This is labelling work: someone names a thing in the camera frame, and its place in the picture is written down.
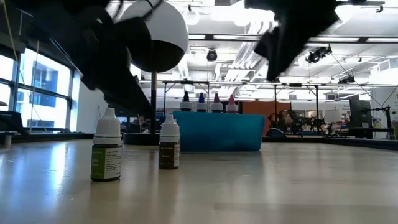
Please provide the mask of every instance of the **blue container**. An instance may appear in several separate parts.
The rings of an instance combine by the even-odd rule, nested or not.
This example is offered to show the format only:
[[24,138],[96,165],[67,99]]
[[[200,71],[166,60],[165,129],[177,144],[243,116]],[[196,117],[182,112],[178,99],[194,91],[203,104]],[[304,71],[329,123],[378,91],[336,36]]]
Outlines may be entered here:
[[258,151],[264,117],[258,115],[173,112],[180,126],[181,151]]

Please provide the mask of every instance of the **green label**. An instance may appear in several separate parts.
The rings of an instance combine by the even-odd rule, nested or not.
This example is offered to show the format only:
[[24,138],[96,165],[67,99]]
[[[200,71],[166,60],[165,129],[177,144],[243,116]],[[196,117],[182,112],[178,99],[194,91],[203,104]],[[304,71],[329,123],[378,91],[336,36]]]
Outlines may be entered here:
[[93,148],[91,153],[91,178],[105,178],[105,156],[106,149]]
[[91,155],[91,178],[108,179],[121,173],[122,148],[93,148]]

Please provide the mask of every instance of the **window frame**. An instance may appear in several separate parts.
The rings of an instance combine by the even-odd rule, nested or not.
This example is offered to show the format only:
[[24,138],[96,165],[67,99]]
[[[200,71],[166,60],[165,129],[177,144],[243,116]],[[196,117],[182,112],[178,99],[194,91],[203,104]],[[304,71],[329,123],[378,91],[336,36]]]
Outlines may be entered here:
[[[32,47],[26,47],[26,49],[33,50],[36,52],[36,49]],[[41,93],[43,95],[48,95],[48,96],[54,96],[56,98],[62,98],[67,101],[67,115],[65,119],[65,128],[38,128],[38,127],[32,127],[32,130],[34,131],[44,131],[45,129],[47,131],[64,131],[64,130],[69,130],[70,127],[70,113],[71,113],[71,108],[72,108],[72,84],[73,84],[73,74],[75,73],[75,68],[71,67],[70,65],[67,65],[53,57],[49,57],[47,54],[44,54],[43,52],[39,51],[39,54],[43,55],[44,57],[49,58],[50,60],[53,60],[54,62],[57,62],[65,67],[67,67],[70,70],[70,76],[69,76],[69,89],[68,89],[68,95],[63,95],[59,94],[56,92],[52,92],[49,90],[45,90],[43,88],[38,88],[38,87],[33,87],[32,85],[24,85],[19,83],[19,72],[20,72],[20,66],[21,66],[21,58],[22,54],[24,52],[16,52],[17,53],[17,59],[18,63],[15,60],[14,52],[12,49],[5,45],[0,44],[0,55],[5,56],[7,58],[11,58],[14,61],[14,68],[12,69],[12,79],[11,80],[6,80],[4,78],[0,78],[0,83],[8,85],[10,87],[10,99],[9,99],[9,111],[16,111],[17,109],[17,96],[18,96],[18,89],[23,89],[23,90],[29,90],[33,91],[33,88],[35,89],[36,93]]]

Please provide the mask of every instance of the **bottle label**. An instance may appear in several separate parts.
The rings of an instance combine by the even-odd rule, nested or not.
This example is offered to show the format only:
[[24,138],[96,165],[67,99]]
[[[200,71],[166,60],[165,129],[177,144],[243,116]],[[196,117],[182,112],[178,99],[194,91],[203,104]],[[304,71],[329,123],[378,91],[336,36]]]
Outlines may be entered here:
[[159,165],[174,166],[180,165],[180,143],[162,142],[159,146]]
[[91,155],[91,178],[109,179],[121,173],[122,147],[93,148]]

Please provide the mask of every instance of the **white wall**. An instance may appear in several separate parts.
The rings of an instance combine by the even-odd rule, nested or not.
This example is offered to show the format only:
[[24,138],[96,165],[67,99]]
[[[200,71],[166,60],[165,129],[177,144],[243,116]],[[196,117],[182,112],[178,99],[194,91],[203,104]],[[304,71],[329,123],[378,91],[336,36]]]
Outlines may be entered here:
[[91,91],[80,81],[77,119],[74,121],[76,122],[76,131],[95,133],[97,120],[104,115],[107,107],[108,104],[101,91]]

